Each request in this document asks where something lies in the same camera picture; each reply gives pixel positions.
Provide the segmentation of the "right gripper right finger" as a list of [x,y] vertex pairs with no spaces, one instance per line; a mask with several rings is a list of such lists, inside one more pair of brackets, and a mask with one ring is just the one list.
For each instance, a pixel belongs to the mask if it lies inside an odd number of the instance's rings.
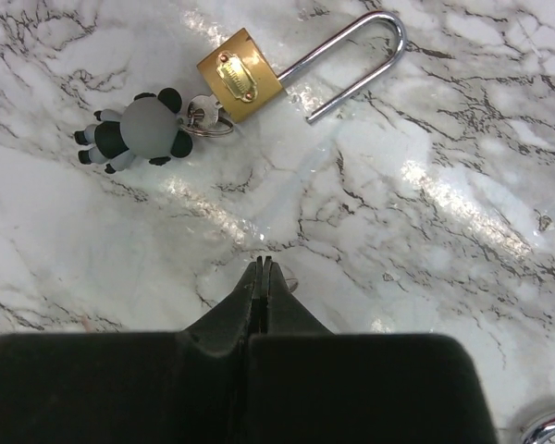
[[246,352],[248,443],[493,443],[475,365],[454,338],[334,334],[260,261]]

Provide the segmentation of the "small brass padlock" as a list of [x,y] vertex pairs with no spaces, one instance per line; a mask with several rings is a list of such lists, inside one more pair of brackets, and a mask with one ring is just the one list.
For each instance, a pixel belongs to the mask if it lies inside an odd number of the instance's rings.
[[366,13],[280,74],[274,72],[253,37],[242,28],[200,61],[197,68],[215,97],[214,108],[225,110],[233,122],[241,123],[281,93],[287,80],[310,66],[338,43],[371,24],[388,26],[393,31],[395,44],[391,55],[372,72],[316,108],[306,118],[309,124],[314,124],[401,60],[408,38],[399,17],[387,11]]

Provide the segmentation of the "small loose key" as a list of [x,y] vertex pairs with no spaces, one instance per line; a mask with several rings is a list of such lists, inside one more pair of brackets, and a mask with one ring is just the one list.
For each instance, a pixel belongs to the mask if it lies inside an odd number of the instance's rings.
[[297,279],[294,275],[292,274],[287,274],[284,276],[286,284],[287,284],[287,288],[288,291],[290,293],[294,293],[296,291],[296,289],[298,289],[299,287],[299,279]]

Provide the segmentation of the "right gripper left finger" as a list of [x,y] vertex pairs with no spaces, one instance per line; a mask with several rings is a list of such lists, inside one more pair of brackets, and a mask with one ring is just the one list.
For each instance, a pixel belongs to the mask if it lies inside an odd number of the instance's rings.
[[0,335],[0,443],[235,443],[263,264],[181,331]]

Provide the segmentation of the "astronaut keychain with keys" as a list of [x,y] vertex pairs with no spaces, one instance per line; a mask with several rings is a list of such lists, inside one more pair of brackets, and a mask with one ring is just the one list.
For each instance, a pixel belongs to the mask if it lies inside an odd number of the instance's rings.
[[179,92],[165,88],[136,95],[121,113],[95,111],[97,122],[74,133],[76,144],[83,147],[78,151],[80,163],[104,165],[108,174],[126,169],[137,159],[162,166],[188,156],[194,136],[222,137],[233,131],[234,124],[213,96],[195,96],[185,113],[182,105]]

